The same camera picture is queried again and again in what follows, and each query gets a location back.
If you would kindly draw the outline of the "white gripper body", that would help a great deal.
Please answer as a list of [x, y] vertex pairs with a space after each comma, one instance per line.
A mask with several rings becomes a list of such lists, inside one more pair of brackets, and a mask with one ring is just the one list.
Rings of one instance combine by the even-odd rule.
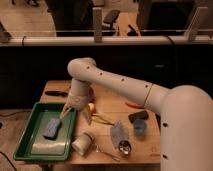
[[90, 83], [72, 79], [67, 104], [76, 110], [81, 110], [91, 99], [92, 89]]

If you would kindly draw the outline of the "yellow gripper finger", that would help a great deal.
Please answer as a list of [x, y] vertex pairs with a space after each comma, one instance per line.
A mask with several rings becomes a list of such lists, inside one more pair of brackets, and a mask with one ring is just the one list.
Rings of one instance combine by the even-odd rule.
[[67, 103], [63, 106], [63, 109], [60, 113], [60, 119], [63, 119], [68, 113], [69, 111], [71, 110], [71, 106], [68, 105]]
[[87, 122], [88, 125], [91, 125], [91, 122], [92, 122], [92, 117], [91, 117], [91, 112], [90, 112], [90, 109], [88, 108], [84, 108], [83, 109], [83, 116]]

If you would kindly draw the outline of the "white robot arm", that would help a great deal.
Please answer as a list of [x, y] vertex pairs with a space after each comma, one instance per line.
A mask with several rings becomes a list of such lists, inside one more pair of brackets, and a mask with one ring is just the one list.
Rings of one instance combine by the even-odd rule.
[[68, 63], [72, 77], [66, 107], [83, 109], [96, 83], [161, 116], [160, 170], [213, 171], [213, 98], [191, 85], [168, 89], [96, 67], [92, 58]]

